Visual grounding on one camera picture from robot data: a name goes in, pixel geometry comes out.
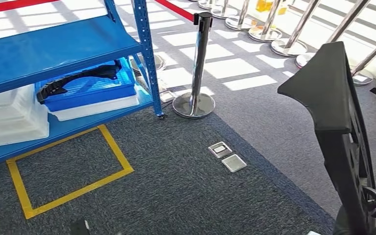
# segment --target stanchion post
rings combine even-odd
[[[376,48],[351,70],[354,85],[365,86],[373,81],[372,74],[363,74],[363,69],[376,57]]]
[[[176,97],[172,102],[174,111],[185,118],[203,118],[215,108],[214,99],[201,93],[201,81],[208,35],[212,26],[212,14],[209,12],[195,13],[194,25],[198,25],[198,34],[192,75],[192,91]]]
[[[223,0],[215,0],[215,4],[212,6],[212,9],[211,9],[212,16],[218,19],[226,19],[228,17],[232,17],[237,14],[237,10],[228,7],[229,0],[224,0],[224,3],[222,6],[220,4],[217,4],[219,1],[223,1]]]
[[[228,17],[225,21],[227,28],[237,30],[237,31],[246,31],[256,25],[256,21],[246,17],[247,9],[249,8],[250,0],[244,0],[243,7],[240,11],[239,16]]]
[[[198,1],[198,6],[205,10],[211,10],[213,4],[214,4],[214,0],[199,0]]]
[[[282,37],[282,33],[279,30],[272,28],[272,24],[273,21],[275,21],[275,16],[279,10],[281,1],[282,0],[273,1],[269,16],[267,17],[266,23],[264,23],[263,28],[261,28],[261,26],[256,26],[249,30],[248,35],[251,39],[267,43]]]
[[[343,21],[340,25],[334,30],[332,35],[329,37],[326,43],[333,43],[336,42],[339,37],[348,29],[348,27],[355,21],[355,19],[358,17],[359,13],[367,7],[370,0],[359,0],[357,1],[354,6],[351,8],[351,10],[348,12],[348,14],[345,16]],[[299,68],[302,68],[307,64],[307,62],[312,59],[312,57],[315,55],[315,53],[305,53],[298,55],[296,57],[296,65]]]
[[[319,2],[320,0],[311,0],[309,2],[306,11],[303,13],[301,20],[290,35],[289,39],[282,38],[272,42],[270,47],[276,54],[296,57],[307,52],[307,46],[303,42],[299,42],[298,38],[302,33],[304,25],[312,16],[315,8],[319,5]]]

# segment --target floor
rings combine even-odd
[[[216,114],[165,111],[164,120],[146,109],[112,121],[16,168],[0,164],[0,235],[68,235],[81,218],[91,235],[331,233],[333,218]],[[231,173],[207,149],[219,141],[248,165]],[[103,186],[74,198],[94,184]]]
[[[49,4],[1,15],[0,37],[105,14],[97,0]],[[193,4],[187,7],[199,10]],[[117,9],[128,32],[136,37],[130,2],[120,1]],[[196,27],[154,1],[148,2],[148,9],[155,52],[168,65],[159,78],[169,90],[183,93],[191,83]],[[215,115],[335,217],[340,201],[323,166],[311,117],[299,103],[276,93],[297,71],[294,59],[274,54],[268,44],[252,41],[244,32],[227,29],[221,20],[214,21],[210,39],[202,91],[214,97]],[[357,92],[376,175],[376,95],[369,92],[375,86],[376,82],[358,87]]]

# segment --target yellow floor tape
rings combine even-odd
[[[90,185],[87,185],[85,186],[84,188],[81,188],[77,191],[74,191],[68,195],[65,195],[61,198],[58,198],[57,200],[55,201],[52,201],[50,203],[47,203],[43,206],[40,206],[38,208],[35,208],[33,209],[32,208],[32,205],[31,205],[31,201],[29,200],[29,197],[28,197],[28,194],[26,192],[26,189],[25,189],[25,186],[24,186],[24,183],[22,181],[22,178],[21,178],[21,174],[18,170],[18,166],[16,164],[16,160],[19,160],[19,159],[22,159],[24,157],[27,157],[27,156],[30,156],[34,153],[38,153],[42,150],[45,150],[47,148],[50,148],[50,147],[53,147],[57,144],[60,144],[60,143],[63,143],[63,142],[66,142],[68,140],[71,140],[75,137],[78,137],[78,136],[81,136],[83,134],[86,134],[88,132],[91,132],[91,131],[94,131],[96,129],[99,129],[100,132],[102,133],[103,137],[105,138],[106,142],[108,143],[108,145],[110,146],[110,148],[112,149],[114,155],[117,157],[117,160],[119,161],[119,163],[122,165],[122,168],[123,170],[117,172],[117,173],[114,173],[106,178],[103,178],[97,182],[94,182]],[[36,215],[39,215],[41,213],[44,213],[48,210],[51,210],[63,203],[66,203],[74,198],[77,198],[87,192],[90,192],[91,190],[94,190],[96,188],[99,188],[105,184],[108,184],[114,180],[117,180],[118,178],[120,177],[123,177],[131,172],[133,172],[133,168],[130,166],[129,162],[127,161],[127,159],[125,158],[125,156],[123,155],[122,151],[120,150],[118,144],[115,142],[115,140],[113,139],[112,135],[110,134],[109,130],[107,130],[107,127],[105,125],[100,125],[98,127],[95,127],[95,128],[92,128],[92,129],[89,129],[89,130],[86,130],[86,131],[83,131],[83,132],[80,132],[78,134],[75,134],[75,135],[72,135],[70,137],[67,137],[65,139],[62,139],[60,141],[56,141],[54,143],[50,143],[50,144],[47,144],[46,146],[43,146],[41,148],[37,148],[35,150],[32,150],[32,151],[29,151],[27,153],[24,153],[24,154],[21,154],[19,156],[16,156],[14,158],[11,158],[9,160],[6,161],[6,163],[8,164],[8,168],[9,168],[9,172],[11,173],[11,176],[12,176],[12,180],[14,182],[14,186],[15,186],[15,190],[17,191],[17,194],[18,194],[18,197],[19,197],[19,200],[20,200],[20,203],[21,203],[21,207],[22,207],[22,210],[25,214],[25,218],[26,219],[30,219]]]

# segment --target gray carpet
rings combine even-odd
[[[183,6],[189,12],[203,11],[195,2],[188,3],[187,0],[174,0],[172,2]],[[152,4],[155,7],[151,6],[151,13],[169,11],[158,3]],[[127,7],[128,4],[120,4],[118,11],[121,17],[132,25],[133,15],[126,13]],[[169,12],[177,20],[182,20],[185,23],[178,26],[153,29],[153,42],[158,47],[155,51],[165,52],[177,62],[177,65],[169,66],[169,70],[184,68],[191,72],[193,60],[182,53],[181,49],[195,46],[195,41],[188,45],[173,47],[165,38],[166,35],[195,32],[196,26],[177,14]],[[269,44],[251,40],[246,32],[239,33],[228,29],[224,26],[224,21],[219,19],[213,21],[210,38],[212,41],[209,42],[209,48],[211,45],[220,45],[232,53],[232,55],[208,59],[205,64],[202,86],[215,93],[213,95],[216,100],[215,113],[277,169],[335,217],[341,203],[324,168],[324,159],[314,135],[312,118],[305,107],[297,101],[276,92],[277,87],[289,78],[288,74],[293,74],[298,70],[294,58],[273,53]],[[239,69],[236,66],[230,68],[230,65],[227,64],[217,69],[208,69],[209,65],[207,64],[209,63],[230,59],[241,59],[258,71],[245,72],[244,70],[247,68]],[[218,76],[221,76],[221,74],[215,70],[243,70],[244,74],[220,78]],[[224,85],[226,82],[244,78],[263,79],[259,77],[262,75],[268,75],[277,83],[238,91],[231,91]],[[365,87],[357,87],[356,90],[367,126],[376,175],[376,95],[369,92],[375,86],[376,81]],[[178,91],[188,87],[174,87],[170,90]]]
[[[147,109],[107,124],[135,172],[29,220],[6,164],[0,164],[0,235],[67,235],[70,223],[82,217],[92,235],[330,233],[331,217],[218,116],[187,120],[166,111],[165,120]],[[47,203],[60,191],[118,170],[97,132],[20,160],[31,201]],[[230,173],[207,150],[218,141],[248,166]],[[70,152],[48,156],[63,149]]]
[[[157,3],[151,1],[149,4],[151,13],[169,12]],[[67,21],[78,20],[61,1],[54,2],[53,5]],[[120,16],[132,26],[133,15],[126,11],[129,7],[128,1],[118,3]],[[188,8],[199,10],[195,3],[191,3]],[[192,59],[180,49],[193,47],[194,42],[173,46],[163,36],[195,32],[196,27],[177,14],[170,13],[174,19],[152,23],[152,38],[157,46],[155,51],[165,52],[175,61],[168,66],[167,71],[183,68],[191,72]],[[28,30],[16,11],[9,11],[7,16],[18,32]],[[163,24],[169,22],[175,24],[164,27]],[[208,231],[206,229],[212,231],[210,234],[271,234],[267,230],[272,234],[282,234],[288,230],[288,234],[305,234],[309,229],[329,234],[333,221],[317,204],[335,216],[340,202],[323,167],[323,157],[313,133],[311,117],[296,101],[276,93],[277,86],[288,78],[287,72],[297,71],[293,59],[275,55],[268,44],[254,42],[244,32],[236,34],[220,20],[214,21],[211,39],[210,45],[218,44],[232,55],[208,59],[208,63],[240,58],[258,69],[246,74],[216,78],[213,75],[215,71],[208,71],[206,65],[203,86],[215,93],[213,97],[217,107],[214,115],[192,121],[175,117],[168,110],[170,119],[166,120],[165,125],[159,125],[159,120],[143,111],[110,123],[109,129],[135,172],[28,221],[25,221],[22,214],[7,167],[0,164],[0,235],[68,234],[69,224],[81,217],[89,220],[94,234],[103,235],[115,235],[118,232],[123,232],[124,235],[203,234],[198,231]],[[269,59],[281,59],[282,62],[276,61],[273,67],[263,61],[270,62],[262,55]],[[224,85],[226,82],[262,75],[270,76],[277,83],[237,91]],[[176,79],[167,82],[178,83],[181,77],[181,72],[176,73]],[[369,132],[376,174],[376,95],[368,91],[374,85],[376,83],[357,88],[357,91]],[[186,88],[188,86],[181,85],[172,90]],[[152,133],[157,138],[144,142]],[[128,139],[123,138],[130,134],[132,136]],[[232,147],[252,165],[236,174],[229,174],[204,149],[207,144],[224,139],[232,143]],[[41,205],[58,197],[62,194],[58,190],[63,190],[63,193],[74,190],[86,182],[93,182],[111,173],[115,167],[120,167],[112,165],[111,159],[108,160],[110,152],[101,143],[94,143],[92,138],[83,138],[83,141],[88,141],[93,150],[98,150],[98,154],[86,155],[91,157],[88,164],[79,163],[83,165],[77,169],[72,164],[70,171],[67,170],[71,180],[66,179],[68,174],[35,178],[28,174],[28,171],[33,172],[34,169],[28,169],[30,166],[27,164],[22,165],[22,161],[33,161],[33,158],[20,161],[21,173],[31,179],[25,184],[34,205]],[[51,172],[55,170],[51,166],[67,160],[58,155],[57,158],[45,159],[53,163],[45,162],[48,165],[42,166],[40,161],[28,165],[33,165],[35,170]],[[98,166],[100,168],[87,168],[93,161],[103,164]],[[273,168],[272,164],[292,182]],[[279,210],[263,210],[268,205]]]

